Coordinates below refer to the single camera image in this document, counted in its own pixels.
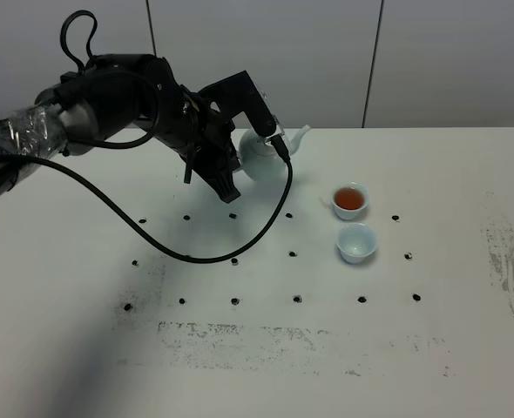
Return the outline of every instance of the white table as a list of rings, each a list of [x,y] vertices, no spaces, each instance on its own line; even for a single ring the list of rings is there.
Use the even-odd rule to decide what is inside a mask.
[[[194,256],[251,239],[284,186],[237,173],[225,205],[157,141],[57,161]],[[46,168],[1,198],[0,416],[514,416],[514,129],[318,129],[293,162],[238,266],[171,260]],[[345,180],[370,190],[362,266],[326,207]]]

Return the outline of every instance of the teapot spout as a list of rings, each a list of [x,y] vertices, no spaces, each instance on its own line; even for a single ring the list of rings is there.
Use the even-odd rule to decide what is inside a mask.
[[[300,148],[301,140],[303,139],[304,135],[306,133],[308,133],[309,131],[311,131],[311,126],[305,125],[298,132],[296,132],[296,134],[290,141],[290,146],[289,146],[290,155],[294,155],[295,152],[298,151],[298,149]]]

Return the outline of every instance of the cable connector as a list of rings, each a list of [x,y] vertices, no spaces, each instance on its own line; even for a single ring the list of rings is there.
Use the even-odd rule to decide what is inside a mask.
[[[282,136],[280,134],[274,135],[272,138],[270,138],[270,141],[278,156],[282,158],[282,161],[288,163],[288,161],[290,161],[290,151],[284,143]]]

